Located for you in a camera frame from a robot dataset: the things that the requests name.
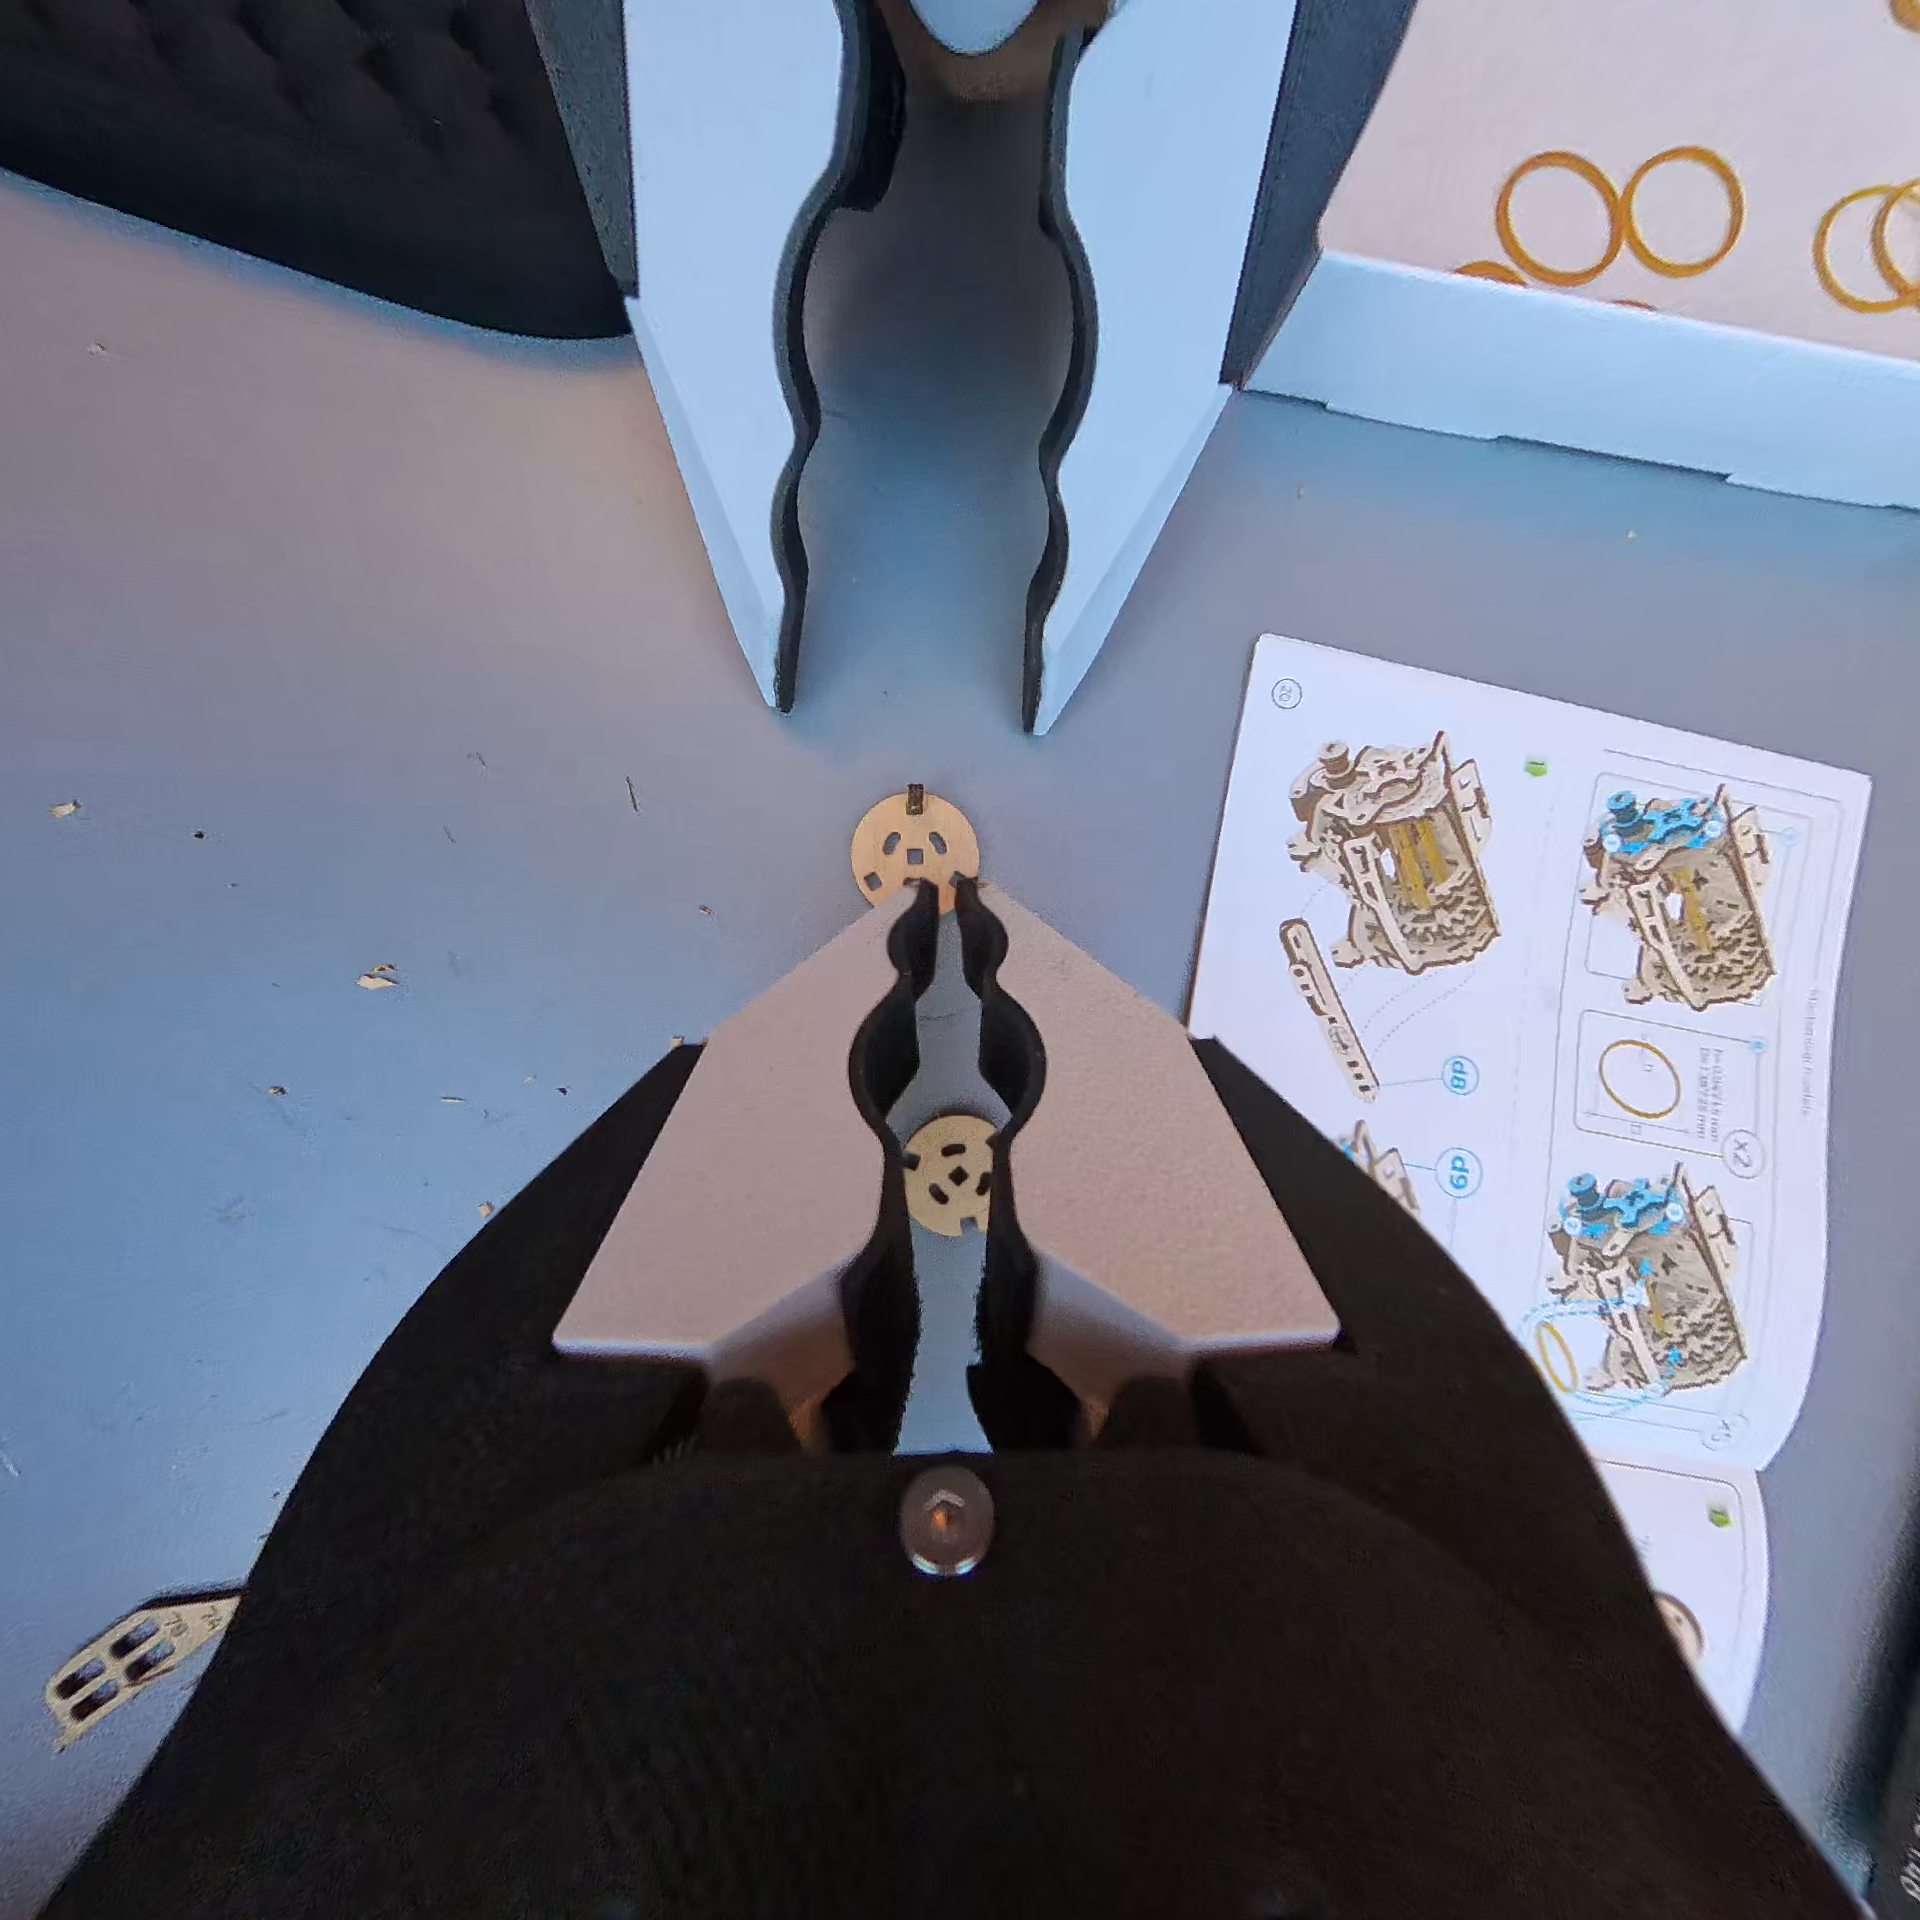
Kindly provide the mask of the slotted wooden offcut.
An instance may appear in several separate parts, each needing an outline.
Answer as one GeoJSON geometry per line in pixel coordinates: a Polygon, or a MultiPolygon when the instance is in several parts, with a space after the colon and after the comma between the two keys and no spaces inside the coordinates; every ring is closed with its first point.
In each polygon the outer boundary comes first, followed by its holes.
{"type": "Polygon", "coordinates": [[[58,1750],[68,1750],[98,1719],[215,1642],[239,1612],[243,1590],[158,1597],[78,1646],[43,1686],[58,1750]]]}

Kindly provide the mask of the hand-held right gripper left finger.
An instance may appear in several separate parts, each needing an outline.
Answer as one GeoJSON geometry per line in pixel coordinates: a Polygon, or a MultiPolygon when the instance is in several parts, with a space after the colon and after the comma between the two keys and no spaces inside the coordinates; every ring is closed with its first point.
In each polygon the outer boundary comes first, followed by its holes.
{"type": "Polygon", "coordinates": [[[939,886],[909,882],[700,1048],[553,1346],[763,1382],[795,1436],[890,1448],[920,1343],[899,1138],[939,886]]]}

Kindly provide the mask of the group of tan rubber bands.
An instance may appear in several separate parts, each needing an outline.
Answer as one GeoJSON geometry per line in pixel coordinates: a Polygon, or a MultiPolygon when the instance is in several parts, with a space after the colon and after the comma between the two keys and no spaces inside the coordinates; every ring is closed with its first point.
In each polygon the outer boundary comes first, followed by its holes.
{"type": "MultiPolygon", "coordinates": [[[[1747,225],[1744,178],[1727,157],[1707,146],[1668,146],[1644,157],[1627,178],[1613,178],[1595,160],[1577,151],[1536,151],[1524,157],[1504,178],[1491,209],[1494,220],[1494,257],[1463,260],[1453,275],[1485,277],[1510,286],[1541,288],[1584,288],[1604,277],[1620,254],[1627,254],[1644,275],[1659,281],[1694,281],[1727,260],[1747,225]],[[1723,199],[1723,223],[1713,248],[1698,253],[1659,253],[1641,220],[1641,192],[1652,177],[1665,169],[1698,169],[1715,182],[1723,199]],[[1518,199],[1524,182],[1532,177],[1567,177],[1579,182],[1592,199],[1603,220],[1595,254],[1587,264],[1552,264],[1541,253],[1524,245],[1518,225],[1518,199]]],[[[1811,268],[1823,297],[1845,311],[1883,319],[1917,308],[1917,239],[1895,236],[1895,225],[1917,220],[1917,177],[1867,182],[1840,192],[1828,209],[1818,212],[1811,234],[1811,268]],[[1849,281],[1845,260],[1834,254],[1839,231],[1860,212],[1863,268],[1876,288],[1849,281]]]]}

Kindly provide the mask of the printed instruction booklet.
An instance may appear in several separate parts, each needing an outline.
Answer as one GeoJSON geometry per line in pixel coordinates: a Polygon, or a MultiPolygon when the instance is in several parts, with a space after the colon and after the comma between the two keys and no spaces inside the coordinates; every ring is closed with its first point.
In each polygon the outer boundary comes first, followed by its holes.
{"type": "Polygon", "coordinates": [[[1261,637],[1190,993],[1491,1299],[1733,1732],[1867,806],[1858,770],[1261,637]]]}

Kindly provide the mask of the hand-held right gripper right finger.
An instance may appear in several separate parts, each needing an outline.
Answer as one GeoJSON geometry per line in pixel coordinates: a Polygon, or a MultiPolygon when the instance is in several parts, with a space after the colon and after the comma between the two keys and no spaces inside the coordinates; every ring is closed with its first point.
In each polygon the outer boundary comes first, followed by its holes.
{"type": "Polygon", "coordinates": [[[958,882],[980,1069],[1008,1105],[968,1398],[1069,1448],[1140,1378],[1329,1346],[1338,1314],[1186,1030],[1008,892],[958,882]]]}

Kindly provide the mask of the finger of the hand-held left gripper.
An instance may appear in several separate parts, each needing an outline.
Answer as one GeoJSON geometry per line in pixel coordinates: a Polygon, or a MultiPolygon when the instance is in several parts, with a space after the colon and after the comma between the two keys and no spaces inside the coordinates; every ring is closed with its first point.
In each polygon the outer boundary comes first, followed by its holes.
{"type": "Polygon", "coordinates": [[[1069,362],[1043,430],[1030,734],[1090,672],[1223,410],[1290,19],[1294,2],[1116,2],[1054,51],[1043,234],[1066,272],[1069,362]]]}
{"type": "Polygon", "coordinates": [[[868,2],[623,2],[623,34],[637,345],[735,643],[789,712],[820,430],[802,291],[832,213],[884,192],[899,64],[868,2]]]}

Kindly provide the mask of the round wooden disc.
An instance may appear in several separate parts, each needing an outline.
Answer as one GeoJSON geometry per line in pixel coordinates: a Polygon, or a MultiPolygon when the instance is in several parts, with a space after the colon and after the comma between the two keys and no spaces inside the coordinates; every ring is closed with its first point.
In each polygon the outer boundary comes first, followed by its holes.
{"type": "Polygon", "coordinates": [[[991,1217],[995,1119],[968,1111],[928,1117],[902,1142],[909,1217],[941,1237],[985,1234],[991,1217]]]}
{"type": "Polygon", "coordinates": [[[909,882],[939,892],[939,912],[954,912],[954,882],[980,874],[980,839],[965,812],[928,792],[924,815],[902,815],[902,792],[874,802],[852,832],[850,870],[868,902],[880,902],[909,882]]]}

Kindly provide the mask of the white cardboard tray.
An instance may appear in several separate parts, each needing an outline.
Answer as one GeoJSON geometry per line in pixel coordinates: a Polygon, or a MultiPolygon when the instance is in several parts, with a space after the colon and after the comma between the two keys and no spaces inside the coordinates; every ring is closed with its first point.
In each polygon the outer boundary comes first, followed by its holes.
{"type": "MultiPolygon", "coordinates": [[[[1917,177],[1917,2],[1415,2],[1254,386],[1453,436],[1513,436],[1733,484],[1917,508],[1917,308],[1845,311],[1811,234],[1840,192],[1917,177]],[[1744,178],[1738,253],[1588,286],[1453,275],[1494,257],[1494,196],[1536,151],[1613,178],[1707,146],[1744,178]]],[[[1659,253],[1719,239],[1713,178],[1641,192],[1659,253]]],[[[1567,177],[1518,199],[1524,245],[1587,264],[1567,177]]]]}

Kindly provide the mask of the black textured wrist rest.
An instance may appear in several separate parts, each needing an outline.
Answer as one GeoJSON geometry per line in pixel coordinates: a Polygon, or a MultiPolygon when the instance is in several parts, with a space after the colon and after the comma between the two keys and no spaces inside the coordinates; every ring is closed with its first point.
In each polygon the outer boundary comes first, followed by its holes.
{"type": "Polygon", "coordinates": [[[529,2],[4,2],[4,169],[455,323],[629,323],[529,2]]]}

